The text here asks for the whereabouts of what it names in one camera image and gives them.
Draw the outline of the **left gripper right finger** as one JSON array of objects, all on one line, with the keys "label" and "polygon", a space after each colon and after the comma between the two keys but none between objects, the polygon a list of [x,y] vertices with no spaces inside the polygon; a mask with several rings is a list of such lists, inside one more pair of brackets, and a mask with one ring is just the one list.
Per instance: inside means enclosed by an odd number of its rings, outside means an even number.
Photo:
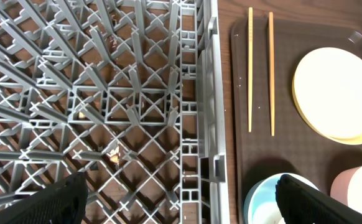
[{"label": "left gripper right finger", "polygon": [[301,180],[283,174],[276,202],[286,224],[362,224],[362,214]]}]

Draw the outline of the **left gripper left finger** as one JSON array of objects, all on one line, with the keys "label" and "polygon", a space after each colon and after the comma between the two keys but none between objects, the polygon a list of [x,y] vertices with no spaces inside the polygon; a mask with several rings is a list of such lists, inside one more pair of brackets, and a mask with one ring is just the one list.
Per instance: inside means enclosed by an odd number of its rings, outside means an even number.
[{"label": "left gripper left finger", "polygon": [[0,211],[0,224],[81,223],[88,186],[77,172]]}]

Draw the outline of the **pink bowl with rice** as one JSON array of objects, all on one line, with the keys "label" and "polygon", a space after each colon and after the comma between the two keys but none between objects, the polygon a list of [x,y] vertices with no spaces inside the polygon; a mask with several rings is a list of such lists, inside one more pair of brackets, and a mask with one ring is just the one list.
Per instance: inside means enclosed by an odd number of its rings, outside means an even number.
[{"label": "pink bowl with rice", "polygon": [[330,196],[362,214],[362,166],[338,174],[332,183]]}]

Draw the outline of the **wooden chopstick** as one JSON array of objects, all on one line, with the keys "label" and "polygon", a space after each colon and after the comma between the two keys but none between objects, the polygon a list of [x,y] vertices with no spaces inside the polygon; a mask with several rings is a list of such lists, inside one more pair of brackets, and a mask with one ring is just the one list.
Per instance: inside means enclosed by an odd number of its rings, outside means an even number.
[{"label": "wooden chopstick", "polygon": [[275,71],[274,71],[274,15],[269,12],[269,93],[271,113],[271,136],[275,136]]},{"label": "wooden chopstick", "polygon": [[253,9],[248,8],[248,131],[252,131],[253,115]]}]

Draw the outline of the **grey dishwasher rack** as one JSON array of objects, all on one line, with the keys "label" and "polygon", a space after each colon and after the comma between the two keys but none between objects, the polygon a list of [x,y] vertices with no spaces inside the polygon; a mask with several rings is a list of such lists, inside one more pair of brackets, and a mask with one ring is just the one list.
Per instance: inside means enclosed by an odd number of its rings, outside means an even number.
[{"label": "grey dishwasher rack", "polygon": [[0,0],[0,212],[73,174],[82,223],[229,223],[218,3]]}]

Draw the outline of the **light blue bowl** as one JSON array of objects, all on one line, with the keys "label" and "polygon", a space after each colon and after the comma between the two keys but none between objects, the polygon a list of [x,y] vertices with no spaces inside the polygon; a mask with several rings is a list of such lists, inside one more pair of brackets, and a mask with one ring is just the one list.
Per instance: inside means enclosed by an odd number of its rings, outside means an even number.
[{"label": "light blue bowl", "polygon": [[276,202],[276,184],[282,175],[284,173],[274,174],[250,189],[243,206],[244,223],[285,224]]}]

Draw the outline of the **dark brown serving tray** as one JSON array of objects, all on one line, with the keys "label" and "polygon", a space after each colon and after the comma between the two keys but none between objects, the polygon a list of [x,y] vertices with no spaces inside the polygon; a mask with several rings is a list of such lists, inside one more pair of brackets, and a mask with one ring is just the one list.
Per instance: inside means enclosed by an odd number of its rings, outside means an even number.
[{"label": "dark brown serving tray", "polygon": [[248,131],[248,21],[231,29],[239,221],[250,189],[277,173],[293,172],[328,193],[342,171],[362,165],[362,144],[332,141],[300,116],[292,96],[295,69],[307,53],[322,47],[362,59],[362,32],[340,26],[274,20],[275,136],[271,136],[268,19],[253,20],[253,115]]}]

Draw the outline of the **yellow plate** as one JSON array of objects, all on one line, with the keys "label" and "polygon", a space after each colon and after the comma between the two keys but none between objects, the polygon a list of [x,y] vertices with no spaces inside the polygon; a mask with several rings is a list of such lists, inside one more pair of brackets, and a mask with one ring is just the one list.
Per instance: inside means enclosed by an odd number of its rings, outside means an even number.
[{"label": "yellow plate", "polygon": [[292,96],[315,132],[342,144],[362,144],[361,58],[334,47],[307,53],[295,69]]}]

